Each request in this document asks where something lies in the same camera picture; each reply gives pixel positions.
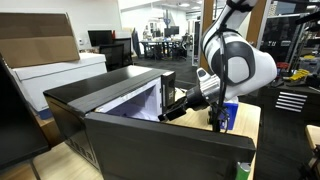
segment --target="white box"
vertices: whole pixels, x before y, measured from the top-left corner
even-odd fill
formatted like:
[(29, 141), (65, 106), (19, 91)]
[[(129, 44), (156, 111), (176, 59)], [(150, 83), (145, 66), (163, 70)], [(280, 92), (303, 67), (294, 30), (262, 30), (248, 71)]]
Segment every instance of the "white box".
[(9, 69), (20, 90), (41, 119), (51, 117), (43, 92), (106, 73), (102, 54), (80, 53), (79, 61)]

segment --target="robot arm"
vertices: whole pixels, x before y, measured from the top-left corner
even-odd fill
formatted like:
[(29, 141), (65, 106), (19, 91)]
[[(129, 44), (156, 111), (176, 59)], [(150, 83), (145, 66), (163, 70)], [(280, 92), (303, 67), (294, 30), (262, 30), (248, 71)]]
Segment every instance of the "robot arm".
[(257, 0), (227, 0), (217, 21), (204, 33), (200, 46), (210, 69), (199, 68), (199, 86), (187, 91), (160, 119), (175, 119), (187, 108), (199, 110), (235, 96), (248, 94), (276, 77), (273, 58), (252, 47), (236, 31)]

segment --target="ceiling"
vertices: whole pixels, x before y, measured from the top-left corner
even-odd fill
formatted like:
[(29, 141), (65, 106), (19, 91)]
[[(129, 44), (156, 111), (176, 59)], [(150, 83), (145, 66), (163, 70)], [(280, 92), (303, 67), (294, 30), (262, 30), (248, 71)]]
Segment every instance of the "ceiling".
[[(197, 3), (199, 0), (160, 0), (157, 2), (153, 2), (153, 7), (157, 8), (173, 8), (173, 9), (179, 9), (181, 11), (185, 12), (195, 12), (201, 10), (201, 4)], [(189, 7), (181, 7), (178, 6), (179, 3), (188, 3), (190, 4)], [(226, 3), (226, 0), (218, 0), (218, 6), (217, 8), (223, 8)]]

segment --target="cardboard box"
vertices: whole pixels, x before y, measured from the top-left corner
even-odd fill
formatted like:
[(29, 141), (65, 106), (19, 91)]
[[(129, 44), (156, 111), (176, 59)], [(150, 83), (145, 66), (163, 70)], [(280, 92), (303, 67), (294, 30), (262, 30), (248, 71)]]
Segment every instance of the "cardboard box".
[(32, 108), (41, 119), (47, 119), (52, 115), (43, 91), (106, 73), (105, 61), (102, 54), (80, 53), (79, 61), (9, 68), (9, 71)]
[(0, 53), (10, 68), (79, 60), (66, 14), (0, 13)]

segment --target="ceiling light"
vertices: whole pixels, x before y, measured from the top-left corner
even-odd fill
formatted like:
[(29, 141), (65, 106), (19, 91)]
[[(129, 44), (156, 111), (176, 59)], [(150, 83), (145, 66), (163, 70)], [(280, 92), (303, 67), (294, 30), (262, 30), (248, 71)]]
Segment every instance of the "ceiling light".
[(180, 6), (180, 7), (189, 7), (190, 4), (189, 3), (178, 3), (178, 6)]
[(191, 8), (191, 9), (200, 9), (200, 7), (199, 6), (195, 6), (195, 7)]

